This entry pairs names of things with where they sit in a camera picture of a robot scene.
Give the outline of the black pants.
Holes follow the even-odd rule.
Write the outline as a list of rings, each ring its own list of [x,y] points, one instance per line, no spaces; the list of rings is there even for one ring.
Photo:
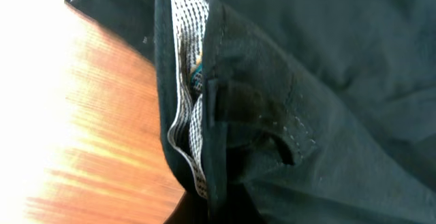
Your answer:
[[[66,0],[152,61],[169,223],[434,223],[435,0]]]

